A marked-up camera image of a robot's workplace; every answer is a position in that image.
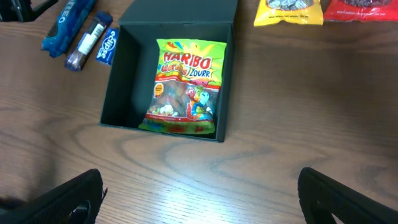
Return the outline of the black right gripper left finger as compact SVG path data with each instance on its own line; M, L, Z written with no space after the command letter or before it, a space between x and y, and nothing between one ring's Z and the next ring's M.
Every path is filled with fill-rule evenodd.
M90 169L28 203L1 202L1 223L95 223L107 190Z

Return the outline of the green Haribo gummy bag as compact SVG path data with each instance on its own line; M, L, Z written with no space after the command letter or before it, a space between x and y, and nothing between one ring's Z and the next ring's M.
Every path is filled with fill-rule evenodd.
M213 133L227 44L198 39L157 39L157 43L159 62L152 101L139 128L159 133Z

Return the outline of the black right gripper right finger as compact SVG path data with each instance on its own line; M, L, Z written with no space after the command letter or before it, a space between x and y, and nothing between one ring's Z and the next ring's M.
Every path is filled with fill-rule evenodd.
M299 203L307 223L397 223L397 211L310 167L298 178Z

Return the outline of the yellow nut snack bag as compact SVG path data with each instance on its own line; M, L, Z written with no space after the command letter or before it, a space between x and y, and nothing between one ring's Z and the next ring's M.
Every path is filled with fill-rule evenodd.
M273 25L281 21L321 26L324 20L320 0L261 0L254 27Z

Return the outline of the red snack bag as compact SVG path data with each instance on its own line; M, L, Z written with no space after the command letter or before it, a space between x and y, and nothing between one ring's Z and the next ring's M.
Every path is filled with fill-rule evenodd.
M397 0L332 0L326 21L397 22Z

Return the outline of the blue Eclipse mint pack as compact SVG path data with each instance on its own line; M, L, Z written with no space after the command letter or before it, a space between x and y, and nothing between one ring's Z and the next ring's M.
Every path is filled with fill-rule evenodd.
M96 54L97 61L105 65L111 65L116 50L118 36L119 29L113 27L109 27L107 29L98 53Z

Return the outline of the blue Oreo cookie pack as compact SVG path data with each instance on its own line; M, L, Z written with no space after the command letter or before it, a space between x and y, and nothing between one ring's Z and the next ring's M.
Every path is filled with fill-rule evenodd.
M52 58L64 54L83 26L96 0L68 0L42 41L42 50Z

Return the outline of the dark green open box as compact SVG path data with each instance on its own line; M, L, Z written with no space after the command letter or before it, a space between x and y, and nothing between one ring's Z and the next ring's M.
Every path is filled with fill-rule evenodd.
M157 39L225 42L222 86L215 110L215 131L191 138L223 142L233 79L234 17L238 0L135 0L118 20L120 29L100 123L138 129L155 83Z

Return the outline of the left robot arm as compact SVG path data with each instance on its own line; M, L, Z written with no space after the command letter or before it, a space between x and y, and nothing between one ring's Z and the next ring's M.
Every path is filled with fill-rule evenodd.
M31 22L36 20L58 0L45 0L32 7L31 0L1 0L1 22Z

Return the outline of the dark purple chocolate bar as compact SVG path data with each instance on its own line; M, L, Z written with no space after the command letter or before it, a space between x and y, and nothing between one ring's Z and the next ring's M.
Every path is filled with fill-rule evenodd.
M104 11L98 11L86 28L77 47L66 59L64 64L65 68L74 72L82 70L87 58L90 56L91 50L112 21L113 17L110 14Z

